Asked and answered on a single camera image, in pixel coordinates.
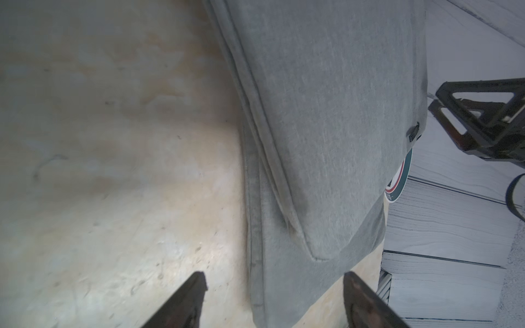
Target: beige floor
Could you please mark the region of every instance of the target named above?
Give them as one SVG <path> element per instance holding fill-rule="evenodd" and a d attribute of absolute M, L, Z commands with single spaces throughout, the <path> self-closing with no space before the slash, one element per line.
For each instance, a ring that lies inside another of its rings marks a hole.
<path fill-rule="evenodd" d="M 139 327 L 195 270 L 251 327 L 239 104 L 199 1 L 6 0 L 0 322 Z M 377 284 L 381 250 L 360 263 Z M 341 320 L 339 286 L 306 326 Z"/>

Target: red stripe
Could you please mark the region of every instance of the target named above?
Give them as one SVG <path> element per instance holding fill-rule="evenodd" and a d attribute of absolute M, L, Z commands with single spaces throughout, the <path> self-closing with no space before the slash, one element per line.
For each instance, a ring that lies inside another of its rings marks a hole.
<path fill-rule="evenodd" d="M 399 176 L 397 177 L 397 181 L 395 182 L 395 185 L 392 188 L 390 188 L 390 189 L 385 189 L 387 193 L 391 193 L 392 191 L 394 191 L 394 189 L 399 184 L 399 181 L 401 180 L 401 176 L 403 175 L 403 167 L 404 166 L 405 166 L 405 161 L 403 161 L 403 163 L 401 163 L 401 170 L 399 171 Z"/>

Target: gray wood grain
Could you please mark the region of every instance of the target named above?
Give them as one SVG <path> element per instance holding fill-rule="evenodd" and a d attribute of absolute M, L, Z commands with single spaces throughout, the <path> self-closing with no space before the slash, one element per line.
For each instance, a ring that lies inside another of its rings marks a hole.
<path fill-rule="evenodd" d="M 492 321 L 403 319 L 411 328 L 492 328 Z"/>
<path fill-rule="evenodd" d="M 523 0 L 449 0 L 525 47 Z"/>
<path fill-rule="evenodd" d="M 505 269 L 385 252 L 388 305 L 402 318 L 493 320 Z"/>
<path fill-rule="evenodd" d="M 525 76 L 525 48 L 447 0 L 427 0 L 428 91 L 445 81 Z"/>
<path fill-rule="evenodd" d="M 427 0 L 428 92 L 446 81 L 525 76 L 525 48 L 447 0 Z M 502 202 L 523 169 L 461 152 L 429 115 L 414 146 L 411 175 Z"/>
<path fill-rule="evenodd" d="M 505 205 L 408 180 L 390 204 L 384 249 L 504 267 L 518 223 Z"/>
<path fill-rule="evenodd" d="M 425 132 L 414 145 L 409 174 L 504 202 L 507 186 L 523 172 L 522 168 L 508 162 L 487 162 L 463 153 L 429 114 Z"/>

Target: gray fabric bag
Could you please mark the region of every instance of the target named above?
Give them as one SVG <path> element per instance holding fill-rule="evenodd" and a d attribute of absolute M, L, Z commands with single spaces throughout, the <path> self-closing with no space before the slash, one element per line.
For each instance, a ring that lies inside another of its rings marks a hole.
<path fill-rule="evenodd" d="M 204 2 L 289 234 L 337 258 L 424 130 L 424 2 Z"/>
<path fill-rule="evenodd" d="M 313 262 L 288 235 L 255 141 L 244 130 L 248 285 L 258 328 L 290 328 L 330 286 L 372 252 L 385 235 L 383 195 L 334 259 Z"/>

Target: white wooden plank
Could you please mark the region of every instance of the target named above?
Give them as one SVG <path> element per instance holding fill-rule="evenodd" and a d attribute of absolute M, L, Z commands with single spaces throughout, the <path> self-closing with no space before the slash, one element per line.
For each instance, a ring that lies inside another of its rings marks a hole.
<path fill-rule="evenodd" d="M 403 319 L 411 328 L 493 328 L 492 321 Z"/>
<path fill-rule="evenodd" d="M 449 0 L 525 47 L 523 0 Z"/>
<path fill-rule="evenodd" d="M 446 81 L 525 77 L 525 48 L 446 0 L 427 0 L 428 91 Z M 429 114 L 411 175 L 502 202 L 523 169 L 461 152 Z"/>
<path fill-rule="evenodd" d="M 509 183 L 524 172 L 509 162 L 487 162 L 463 153 L 429 113 L 425 132 L 414 145 L 409 174 L 504 202 Z"/>
<path fill-rule="evenodd" d="M 384 249 L 505 266 L 518 223 L 505 205 L 408 180 L 390 204 Z"/>
<path fill-rule="evenodd" d="M 447 0 L 427 0 L 428 91 L 445 81 L 525 76 L 525 48 Z"/>
<path fill-rule="evenodd" d="M 392 274 L 388 305 L 402 318 L 493 320 L 505 269 L 383 253 Z"/>

